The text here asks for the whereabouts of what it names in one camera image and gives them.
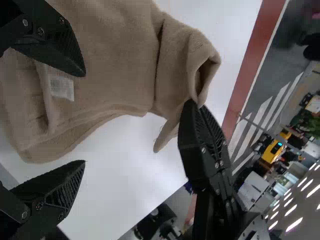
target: ceiling light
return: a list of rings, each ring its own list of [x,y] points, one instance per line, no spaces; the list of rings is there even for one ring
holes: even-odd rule
[[[306,196],[306,198],[310,197],[312,194],[314,194],[319,189],[320,189],[320,184],[318,186],[316,186],[311,192],[309,192],[308,195]]]
[[[306,177],[305,179],[303,179],[303,180],[299,183],[298,188],[307,180],[307,178],[308,178],[308,177]]]
[[[287,195],[290,191],[291,191],[291,188],[290,188],[288,191],[286,191],[283,196]]]
[[[293,228],[295,228],[299,223],[302,222],[303,217],[299,218],[297,221],[295,221],[294,223],[292,223],[290,226],[288,226],[288,228],[285,230],[285,232],[289,232],[290,230],[292,230]]]
[[[275,227],[275,225],[278,224],[278,221],[274,222],[270,227],[269,227],[269,230],[273,229]]]
[[[290,192],[290,193],[283,199],[283,201],[287,200],[291,195],[292,195],[292,192]]]
[[[277,211],[275,214],[272,215],[272,217],[270,218],[270,220],[274,219],[277,215],[278,215],[279,211]]]
[[[312,169],[315,167],[315,165],[317,165],[317,164],[314,163],[314,164],[309,168],[309,171],[312,170]]]
[[[311,179],[310,181],[308,181],[308,183],[307,183],[306,185],[304,185],[303,188],[301,188],[301,192],[302,192],[303,190],[305,190],[313,181],[314,181],[313,179]]]
[[[297,205],[298,205],[298,204],[296,204],[296,205],[294,205],[292,208],[290,208],[290,209],[285,213],[284,216],[286,217],[286,216],[288,216],[290,213],[292,213],[292,212],[297,208]]]
[[[288,201],[285,203],[284,207],[288,206],[288,205],[292,202],[293,199],[294,199],[294,198],[291,198],[290,200],[288,200]]]
[[[280,204],[278,204],[278,205],[272,210],[272,212],[274,212],[275,210],[277,210],[278,207],[280,207]]]

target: yellow machine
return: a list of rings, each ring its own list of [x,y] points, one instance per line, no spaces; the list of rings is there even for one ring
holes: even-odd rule
[[[292,135],[291,132],[282,131],[279,134],[285,140],[288,140]],[[285,150],[285,146],[276,139],[272,139],[272,142],[266,147],[264,150],[261,158],[269,164],[273,164],[278,157],[283,153]]]

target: white table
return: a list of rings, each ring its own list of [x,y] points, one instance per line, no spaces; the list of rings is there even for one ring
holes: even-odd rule
[[[223,64],[211,85],[207,106],[221,124],[262,0],[157,0],[176,19],[200,29]],[[42,165],[26,164],[0,131],[0,163],[20,182],[72,160],[86,170],[68,218],[59,226],[72,240],[117,240],[186,181],[174,139],[153,153],[164,119],[122,116],[100,127],[74,151]]]

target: white care tag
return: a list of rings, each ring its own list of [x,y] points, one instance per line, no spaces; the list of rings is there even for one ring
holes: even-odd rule
[[[50,76],[49,79],[52,96],[75,101],[74,81],[62,76]]]

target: beige fleece garment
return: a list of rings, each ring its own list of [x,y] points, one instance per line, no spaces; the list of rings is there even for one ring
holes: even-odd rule
[[[73,77],[12,49],[0,58],[6,132],[25,161],[53,161],[111,119],[147,112],[168,120],[158,152],[176,136],[185,101],[205,103],[221,60],[198,30],[151,0],[47,2],[70,22],[87,74]],[[56,79],[73,81],[74,101],[51,95]]]

